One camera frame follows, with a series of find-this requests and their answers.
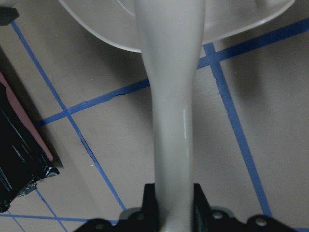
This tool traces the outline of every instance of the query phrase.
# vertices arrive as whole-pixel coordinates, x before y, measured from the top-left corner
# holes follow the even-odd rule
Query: screw
[[[222,219],[223,218],[223,214],[220,213],[219,211],[214,211],[212,213],[212,216],[213,216],[214,219]]]
[[[104,227],[105,227],[105,226],[104,226],[103,224],[97,224],[97,225],[95,226],[95,229],[96,229],[97,231],[99,231],[99,230],[102,230]]]
[[[144,214],[139,213],[139,214],[136,215],[136,219],[137,219],[138,221],[142,221],[142,220],[145,219],[145,216],[144,216]]]
[[[259,217],[255,220],[255,223],[256,223],[258,226],[261,226],[261,227],[267,225],[267,222],[265,221],[265,219],[259,218]]]

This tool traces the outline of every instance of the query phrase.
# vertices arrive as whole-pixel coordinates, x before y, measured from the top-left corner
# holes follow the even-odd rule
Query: pink object
[[[2,75],[1,72],[0,72],[0,83],[2,83],[6,87],[6,95],[7,95],[8,101],[9,101],[10,105],[12,106],[12,108],[14,109],[17,116],[19,117],[20,121],[24,124],[24,126],[28,129],[28,131],[30,131],[30,133],[32,134],[34,139],[37,141],[37,143],[41,146],[41,148],[46,153],[48,159],[50,161],[52,161],[53,156],[52,156],[51,152],[48,150],[43,139],[39,135],[38,131],[35,129],[30,118],[28,117],[28,115],[24,111],[23,107],[19,103],[17,97],[13,93],[12,89],[10,88],[9,84],[7,83],[7,81],[5,80],[5,78],[4,78],[4,76]]]

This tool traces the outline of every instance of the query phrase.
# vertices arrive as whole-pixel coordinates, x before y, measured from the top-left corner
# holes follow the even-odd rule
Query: black bracket
[[[117,225],[103,219],[88,221],[75,232],[157,232],[158,210],[155,199],[155,185],[146,184],[141,210]],[[247,224],[239,222],[224,210],[212,209],[200,184],[194,184],[194,232],[295,232],[295,230],[273,218],[256,215]]]
[[[0,26],[6,26],[19,17],[17,9],[10,7],[0,7]]]

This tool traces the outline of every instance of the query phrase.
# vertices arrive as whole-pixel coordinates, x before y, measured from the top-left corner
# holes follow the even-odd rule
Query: black trash bag
[[[59,174],[19,120],[0,83],[0,213],[17,196],[36,189],[36,181]]]

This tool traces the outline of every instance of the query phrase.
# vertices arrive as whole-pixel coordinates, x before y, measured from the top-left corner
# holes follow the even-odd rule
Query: black mount
[[[158,210],[155,184],[146,184],[141,210],[118,224],[103,219],[93,219],[75,232],[157,232]],[[286,225],[264,215],[248,219],[247,224],[229,216],[224,210],[211,209],[200,184],[194,184],[194,232],[295,232]]]
[[[19,17],[17,9],[0,7],[0,26],[6,26]]]

